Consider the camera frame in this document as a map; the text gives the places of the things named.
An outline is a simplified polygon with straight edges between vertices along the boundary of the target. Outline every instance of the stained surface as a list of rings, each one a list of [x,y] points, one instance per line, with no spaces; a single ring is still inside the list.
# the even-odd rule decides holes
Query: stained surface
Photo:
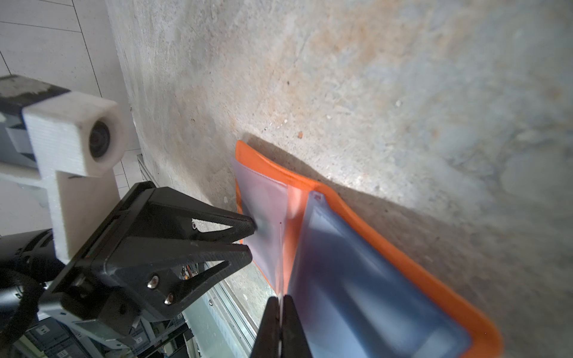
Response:
[[[107,5],[160,184],[233,209],[244,139],[482,309],[508,357],[573,351],[572,2]]]

